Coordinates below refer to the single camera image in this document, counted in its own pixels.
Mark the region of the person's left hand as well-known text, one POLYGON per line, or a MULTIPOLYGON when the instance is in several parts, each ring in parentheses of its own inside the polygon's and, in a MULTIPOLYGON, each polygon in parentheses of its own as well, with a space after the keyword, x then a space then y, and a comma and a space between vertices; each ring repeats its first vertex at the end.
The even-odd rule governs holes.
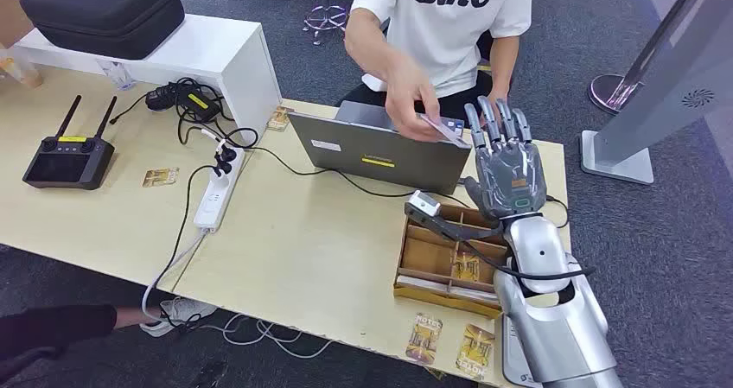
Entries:
POLYGON ((497 105, 497 101, 508 104, 508 92, 503 89, 492 89, 488 94, 488 103, 491 106, 492 112, 495 115, 497 121, 502 119, 500 107, 497 105))

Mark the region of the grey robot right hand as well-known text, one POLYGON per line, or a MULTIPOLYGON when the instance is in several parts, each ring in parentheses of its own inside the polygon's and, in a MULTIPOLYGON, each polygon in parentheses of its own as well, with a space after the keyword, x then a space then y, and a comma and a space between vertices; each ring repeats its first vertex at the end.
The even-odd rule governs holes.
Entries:
POLYGON ((464 106, 475 151, 477 179, 464 187, 486 219, 536 213, 546 203, 546 182, 530 125, 505 99, 491 103, 480 96, 464 106))

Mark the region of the person's right hand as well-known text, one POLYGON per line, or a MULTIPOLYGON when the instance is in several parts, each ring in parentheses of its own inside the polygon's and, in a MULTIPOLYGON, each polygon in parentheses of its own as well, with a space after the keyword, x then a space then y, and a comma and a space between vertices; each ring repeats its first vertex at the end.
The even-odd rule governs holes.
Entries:
POLYGON ((424 72, 408 57, 399 56, 384 78, 387 84, 386 111, 398 132, 421 142, 436 142, 442 135, 417 115, 421 102, 427 117, 440 122, 440 105, 433 85, 424 72))

